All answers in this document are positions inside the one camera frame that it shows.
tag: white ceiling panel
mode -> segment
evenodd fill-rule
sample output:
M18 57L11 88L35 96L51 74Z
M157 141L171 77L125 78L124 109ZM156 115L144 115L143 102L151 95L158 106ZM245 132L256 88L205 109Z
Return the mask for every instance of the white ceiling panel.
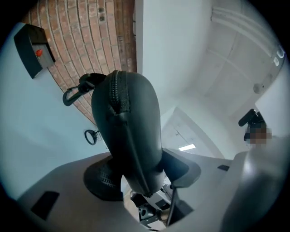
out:
M244 97L250 88L251 83L232 65L226 63L207 96L226 110L232 101Z
M215 0L213 6L226 8L236 12L241 12L244 7L244 1L242 0Z
M144 0L143 75L153 85L160 107L197 76L211 13L210 0Z
M237 47L229 59L244 71L253 84L263 81L273 63L273 59L243 35L239 37Z
M208 49L228 57L238 33L224 25L212 23Z
M219 56L208 51L205 53L199 76L193 84L201 95L205 95L208 92L224 64L225 61Z
M196 147L185 152L214 157L205 143L183 121L176 112L173 113L168 123L162 130L162 147L177 149L194 144Z

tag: black device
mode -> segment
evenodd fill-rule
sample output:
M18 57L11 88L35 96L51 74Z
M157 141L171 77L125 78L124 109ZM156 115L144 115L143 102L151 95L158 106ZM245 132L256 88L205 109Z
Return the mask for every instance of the black device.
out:
M260 112L256 112L254 109L250 109L248 113L244 115L238 122L239 126L248 124L247 130L244 135L244 141L250 139L251 129L262 128L266 125L265 120Z
M90 144L90 145L95 145L97 143L98 140L100 140L102 137L99 135L100 131L99 130L86 130L85 131L85 138L87 140L87 142ZM93 142L91 142L89 140L89 138L87 137L87 134L90 134L92 139L93 139Z
M86 74L79 82L71 98L67 96L73 88L64 93L64 104L94 90L92 113L114 162L136 193L159 191L164 180L160 111L151 83L138 73L118 70L108 76Z

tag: black cable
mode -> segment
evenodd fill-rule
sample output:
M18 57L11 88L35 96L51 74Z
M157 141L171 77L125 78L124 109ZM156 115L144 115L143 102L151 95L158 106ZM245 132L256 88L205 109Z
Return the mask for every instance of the black cable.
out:
M87 138L87 133L89 133L94 142L90 142L90 140ZM85 131L85 138L87 140L87 142L90 144L90 145L95 145L97 143L97 141L101 141L102 140L102 137L101 137L101 134L100 134L100 131L99 130L86 130Z

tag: white wall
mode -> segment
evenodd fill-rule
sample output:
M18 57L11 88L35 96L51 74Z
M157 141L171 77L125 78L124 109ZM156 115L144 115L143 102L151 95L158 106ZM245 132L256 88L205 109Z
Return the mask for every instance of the white wall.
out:
M180 97L178 107L204 131L225 159L232 160L237 153L248 150L241 128L196 91L187 90Z
M15 199L54 168L107 151L102 141L87 143L84 131L96 126L74 105L64 106L47 69L31 79L13 40L22 26L0 53L0 176Z
M161 114L196 77L208 41L211 7L211 0L136 1L137 68L153 85Z
M288 58L273 84L256 102L273 136L290 134L290 64Z
M225 158L204 131L182 110L175 108L171 118L162 129L162 147L178 148L194 144L186 152L215 158Z
M163 130L163 128L166 126L166 124L168 123L168 121L172 117L175 108L176 107L174 106L171 109L167 110L164 114L161 115L161 117L160 117L161 131Z

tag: brick wall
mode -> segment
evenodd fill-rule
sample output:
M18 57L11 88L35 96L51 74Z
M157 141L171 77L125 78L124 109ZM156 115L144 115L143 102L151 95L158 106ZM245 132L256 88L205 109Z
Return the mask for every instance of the brick wall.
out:
M22 21L45 30L56 59L49 71L66 91L85 73L136 72L134 4L134 0L39 0ZM91 99L89 93L74 104L94 122Z

